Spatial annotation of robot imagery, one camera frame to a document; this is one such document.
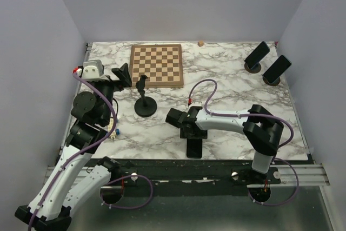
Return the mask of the black round-base phone stand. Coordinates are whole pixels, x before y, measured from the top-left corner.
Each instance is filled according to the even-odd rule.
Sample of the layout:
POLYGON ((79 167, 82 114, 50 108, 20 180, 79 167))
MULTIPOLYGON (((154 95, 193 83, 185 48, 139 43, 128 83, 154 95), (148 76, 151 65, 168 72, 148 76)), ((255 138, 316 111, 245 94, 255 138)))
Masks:
POLYGON ((141 75, 139 81, 136 82, 136 89, 140 94, 140 98, 135 102, 134 109, 135 113, 140 117, 150 117, 157 110, 156 101, 145 95, 145 81, 148 77, 146 75, 141 75))

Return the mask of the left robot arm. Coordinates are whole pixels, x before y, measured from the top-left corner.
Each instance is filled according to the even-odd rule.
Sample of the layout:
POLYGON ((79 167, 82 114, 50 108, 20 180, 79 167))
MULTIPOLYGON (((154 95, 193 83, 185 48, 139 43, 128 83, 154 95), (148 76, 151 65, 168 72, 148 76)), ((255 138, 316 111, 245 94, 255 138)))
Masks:
POLYGON ((100 60, 84 62, 73 70, 73 77, 90 90, 80 92, 73 100, 71 116, 76 120, 45 185, 28 205, 18 207, 15 212, 15 217, 28 225, 28 230, 67 230, 72 211, 90 191, 104 182, 113 185, 119 181, 119 170, 110 159, 102 159, 96 176, 85 182, 85 188, 71 187, 99 145, 116 130, 114 93, 132 86, 127 63, 111 72, 116 80, 104 73, 100 60))

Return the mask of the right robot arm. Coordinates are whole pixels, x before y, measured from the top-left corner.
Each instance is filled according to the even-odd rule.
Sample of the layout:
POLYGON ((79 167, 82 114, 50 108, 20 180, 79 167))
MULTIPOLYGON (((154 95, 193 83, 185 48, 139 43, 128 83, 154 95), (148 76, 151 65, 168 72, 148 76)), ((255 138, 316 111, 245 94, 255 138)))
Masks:
POLYGON ((268 177, 270 164, 277 154, 284 125, 261 105, 227 116, 220 111, 207 112, 191 106, 187 112, 171 108, 165 122, 180 130, 180 138, 187 141, 186 155, 190 159, 202 157, 203 140, 208 130, 222 130, 244 134, 255 150, 249 178, 261 183, 268 177))

